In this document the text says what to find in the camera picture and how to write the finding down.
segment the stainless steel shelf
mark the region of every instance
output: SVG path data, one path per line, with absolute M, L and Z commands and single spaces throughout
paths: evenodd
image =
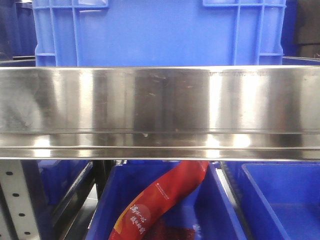
M 320 159 L 319 66 L 0 69 L 0 159 Z

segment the red snack package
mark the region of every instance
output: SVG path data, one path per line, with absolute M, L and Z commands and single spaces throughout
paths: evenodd
M 181 161 L 155 180 L 122 212 L 109 240 L 142 240 L 165 212 L 200 185 L 208 164 L 208 161 Z

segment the blue plastic crate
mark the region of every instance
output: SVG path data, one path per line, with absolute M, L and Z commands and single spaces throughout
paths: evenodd
M 281 45 L 285 56 L 295 57 L 297 55 L 297 45 L 294 44 L 297 3 L 298 0 L 286 0 L 287 7 L 285 9 L 281 37 Z
M 126 206 L 178 162 L 115 166 L 94 214 L 86 240 L 107 240 Z M 196 230 L 196 240 L 245 240 L 243 229 L 213 164 L 203 183 L 163 215 L 170 227 Z
M 68 160 L 68 163 L 70 168 L 69 182 L 72 184 L 80 172 L 89 163 L 89 160 Z
M 67 193 L 88 160 L 40 160 L 38 167 L 49 205 L 56 205 Z
M 259 240 L 320 239 L 319 164 L 245 164 L 241 207 Z
M 286 0 L 33 0 L 38 66 L 279 65 Z
M 36 28 L 32 4 L 16 2 L 21 51 L 16 56 L 34 56 L 37 46 Z
M 0 0 L 0 60 L 12 60 L 21 52 L 16 3 Z
M 43 190 L 49 205 L 56 205 L 70 186 L 70 165 L 67 160 L 40 160 L 38 162 Z

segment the blue storage bin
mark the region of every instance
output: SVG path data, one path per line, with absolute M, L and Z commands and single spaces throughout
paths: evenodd
M 320 239 L 319 164 L 245 164 L 241 207 L 259 240 Z
M 70 185 L 74 182 L 80 172 L 89 163 L 89 160 L 68 160 L 70 173 L 69 173 L 69 183 Z
M 38 167 L 49 205 L 56 205 L 67 193 L 88 160 L 40 160 Z
M 278 65 L 286 0 L 33 0 L 38 66 Z
M 36 28 L 32 4 L 16 2 L 21 51 L 16 56 L 34 56 L 37 46 Z
M 47 203 L 58 204 L 70 187 L 68 160 L 40 160 L 38 167 Z
M 115 166 L 98 203 L 86 240 L 107 240 L 119 215 L 148 185 L 178 162 Z M 196 240 L 246 239 L 213 164 L 202 184 L 163 215 L 167 226 L 196 231 Z
M 281 37 L 281 45 L 285 56 L 295 57 L 297 55 L 297 45 L 294 44 L 297 3 L 298 0 L 286 0 Z
M 0 1 L 0 60 L 12 60 L 21 52 L 20 33 L 16 3 L 14 0 Z

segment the blue plastic container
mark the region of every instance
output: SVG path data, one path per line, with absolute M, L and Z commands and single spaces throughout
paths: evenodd
M 177 164 L 162 162 L 115 166 L 99 201 L 86 240 L 107 240 L 126 206 L 154 180 Z M 196 240 L 246 239 L 212 164 L 203 183 L 165 213 L 163 219 L 170 227 L 194 229 Z
M 286 9 L 283 20 L 281 45 L 285 56 L 295 57 L 297 45 L 294 44 L 295 26 L 297 18 L 298 0 L 286 0 Z
M 21 52 L 20 33 L 16 3 L 14 0 L 0 0 L 0 60 L 12 60 Z
M 33 0 L 38 66 L 279 65 L 286 0 Z
M 242 168 L 241 207 L 255 239 L 320 239 L 320 164 Z
M 60 202 L 88 160 L 40 160 L 38 167 L 49 205 Z
M 80 172 L 89 163 L 89 160 L 68 160 L 70 173 L 69 173 L 69 184 L 71 185 Z
M 34 56 L 37 46 L 36 28 L 32 4 L 16 2 L 21 51 L 16 56 Z
M 44 193 L 49 205 L 56 205 L 70 186 L 70 165 L 67 160 L 40 160 L 38 162 Z

